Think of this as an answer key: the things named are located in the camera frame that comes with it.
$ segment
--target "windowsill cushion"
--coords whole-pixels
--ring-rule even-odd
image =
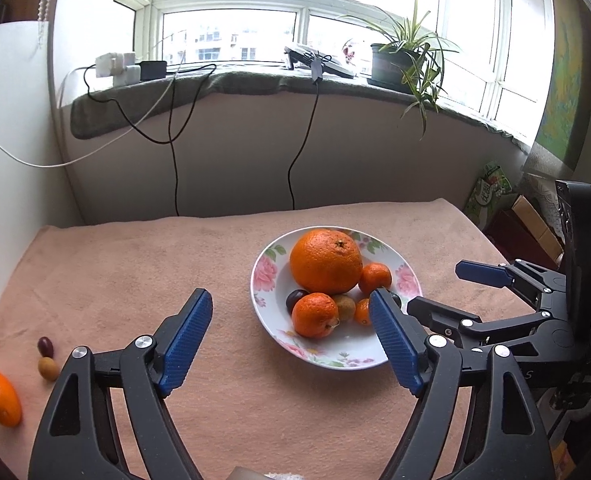
[[[174,107],[190,104],[198,90],[200,82],[208,73],[200,72],[180,73],[176,78],[176,92]],[[120,102],[125,114],[132,120],[138,120],[164,92],[169,85],[171,76],[166,79],[141,82],[136,85],[110,88],[93,92],[98,99],[114,98]],[[287,70],[278,66],[232,65],[218,66],[216,72],[208,78],[202,86],[198,99],[212,93],[233,95],[271,95],[278,92],[293,92],[297,94],[315,94],[315,86],[311,82],[308,69],[297,68]],[[414,102],[413,96],[387,90],[367,83],[363,77],[346,79],[325,73],[320,84],[320,94],[346,95],[359,98],[375,99],[378,101],[400,103],[401,105]],[[149,117],[168,112],[171,108],[172,93],[168,91]],[[492,133],[512,139],[521,149],[527,150],[526,145],[509,132],[501,130],[482,116],[458,104],[441,100],[440,112],[464,121],[474,126],[483,126]],[[113,103],[96,103],[87,95],[76,98],[71,108],[70,127],[76,139],[93,139],[125,128],[127,121]]]

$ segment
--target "green package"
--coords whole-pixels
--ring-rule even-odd
[[[493,214],[505,208],[507,200],[515,199],[507,196],[511,190],[511,183],[499,164],[495,161],[486,164],[464,206],[464,214],[482,231]]]

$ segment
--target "blue gripper pad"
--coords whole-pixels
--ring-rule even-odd
[[[510,286],[513,283],[513,278],[504,267],[479,264],[467,260],[462,260],[455,265],[455,275],[467,282],[482,283],[482,285],[496,288]]]
[[[385,288],[371,293],[369,317],[400,386],[418,396],[428,367],[427,333],[415,317],[402,313]]]
[[[162,397],[182,386],[212,315],[211,294],[203,288],[197,288],[182,310],[162,321],[156,330],[152,380]]]

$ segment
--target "white plate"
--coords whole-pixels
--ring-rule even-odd
[[[253,265],[251,293],[253,306],[264,328],[291,354],[323,368],[361,370],[386,363],[387,357],[372,327],[355,321],[341,322],[331,335],[309,339],[294,332],[287,312],[287,296],[302,288],[291,275],[289,254],[296,242],[312,229],[335,229],[351,236],[360,248],[364,264],[380,262],[391,270],[391,291],[400,296],[406,314],[409,300],[422,295],[413,269],[394,249],[361,231],[334,226],[313,226],[291,231],[273,240],[260,253]],[[364,298],[354,287],[348,295],[354,300]]]

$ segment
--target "dark red grape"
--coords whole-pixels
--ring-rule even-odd
[[[285,301],[285,303],[287,303],[287,311],[289,313],[289,316],[293,312],[296,303],[308,295],[309,293],[306,290],[299,288],[298,290],[294,290],[291,294],[287,296],[287,301]]]
[[[51,357],[54,356],[54,345],[51,342],[51,339],[48,337],[41,337],[38,339],[38,352],[42,357]]]
[[[400,308],[402,308],[402,300],[400,299],[400,296],[398,296],[395,292],[391,292],[391,291],[389,291],[389,294],[391,295],[391,297],[395,301],[395,304],[397,306],[399,306]]]

